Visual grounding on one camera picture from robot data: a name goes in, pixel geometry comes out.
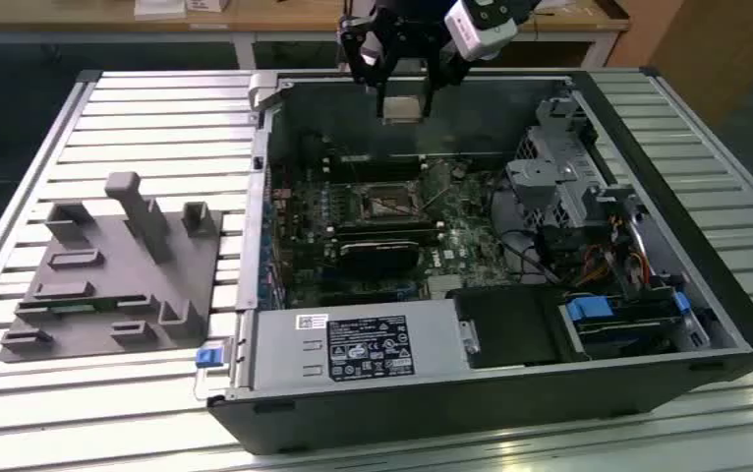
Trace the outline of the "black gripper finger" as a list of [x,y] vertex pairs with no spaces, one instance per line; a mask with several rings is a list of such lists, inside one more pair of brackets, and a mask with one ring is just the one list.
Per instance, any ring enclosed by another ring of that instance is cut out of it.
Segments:
[[376,53],[374,63],[366,61],[367,55],[362,52],[367,34],[378,38],[378,32],[386,25],[380,17],[342,17],[339,19],[339,45],[343,51],[346,64],[354,81],[375,89],[376,104],[375,114],[378,119],[384,118],[384,98],[387,81],[392,69],[380,52]]
[[473,62],[467,61],[457,47],[447,44],[442,49],[424,58],[426,76],[423,80],[423,105],[420,116],[427,118],[431,111],[434,93],[447,86],[462,84]]

